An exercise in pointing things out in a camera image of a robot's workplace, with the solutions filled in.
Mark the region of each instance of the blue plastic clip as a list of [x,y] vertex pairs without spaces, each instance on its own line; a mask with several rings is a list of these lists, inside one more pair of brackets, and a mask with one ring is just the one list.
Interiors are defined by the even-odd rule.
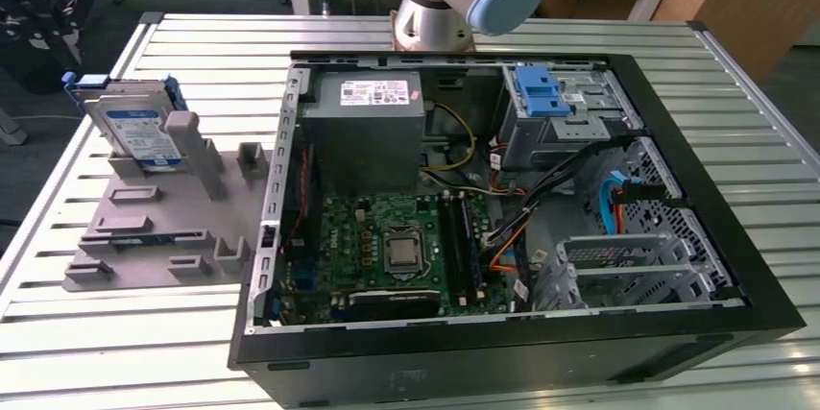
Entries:
[[62,91],[74,102],[74,106],[77,107],[82,115],[85,115],[85,106],[82,106],[82,102],[79,102],[77,98],[74,98],[74,94],[71,93],[71,91],[77,87],[77,74],[74,74],[73,72],[66,72],[65,74],[62,74],[62,78],[59,80],[62,81]]
[[517,66],[514,84],[526,103],[530,117],[566,116],[571,109],[561,99],[561,84],[543,66]]
[[167,76],[162,81],[165,83],[165,92],[170,98],[170,103],[175,110],[187,110],[187,103],[181,97],[179,82],[173,77]]

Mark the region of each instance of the ram slot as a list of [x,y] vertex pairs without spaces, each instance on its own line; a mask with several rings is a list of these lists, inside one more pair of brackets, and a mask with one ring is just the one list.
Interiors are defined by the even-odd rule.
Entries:
[[471,263],[473,259],[477,264],[475,241],[469,238],[471,229],[465,210],[463,201],[458,197],[441,197],[438,200],[446,287],[451,302],[461,306],[475,299]]

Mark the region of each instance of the blue label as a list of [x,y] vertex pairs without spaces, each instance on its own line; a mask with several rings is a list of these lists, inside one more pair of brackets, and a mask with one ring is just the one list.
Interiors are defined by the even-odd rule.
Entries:
[[111,119],[154,119],[158,112],[154,110],[109,110],[105,112]]
[[154,158],[139,160],[142,165],[149,165],[151,167],[163,167],[167,165],[177,165],[181,162],[178,158]]

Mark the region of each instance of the yellow wire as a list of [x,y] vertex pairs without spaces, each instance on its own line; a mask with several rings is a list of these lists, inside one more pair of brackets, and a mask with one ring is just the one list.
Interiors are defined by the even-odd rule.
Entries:
[[465,163],[470,161],[470,159],[473,158],[473,153],[475,152],[475,137],[473,136],[473,131],[470,130],[470,126],[466,125],[466,122],[463,121],[461,116],[447,106],[439,103],[435,103],[434,106],[435,108],[443,109],[446,113],[451,115],[451,118],[455,119],[458,124],[461,124],[461,127],[463,127],[463,130],[466,130],[466,133],[470,136],[470,149],[466,152],[466,156],[455,163],[451,163],[449,165],[435,165],[433,167],[421,167],[422,172],[442,172],[446,170],[454,170],[455,168],[458,168],[461,165],[463,165]]

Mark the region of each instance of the slotted aluminum surface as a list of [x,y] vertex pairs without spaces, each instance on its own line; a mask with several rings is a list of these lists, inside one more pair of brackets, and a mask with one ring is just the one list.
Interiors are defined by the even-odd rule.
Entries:
[[[387,50],[389,38],[383,18],[167,14],[157,26],[137,28],[113,74],[171,72],[202,134],[219,149],[234,149],[242,141],[273,142],[290,50]],[[707,35],[681,24],[534,20],[475,42],[486,52],[635,57],[807,327],[663,383],[406,407],[682,409],[742,402],[746,408],[817,408],[815,157],[727,57],[713,44],[706,48]],[[58,286],[111,173],[107,151],[85,118],[0,262],[0,407],[275,408],[245,375],[225,368],[237,285],[77,294]]]

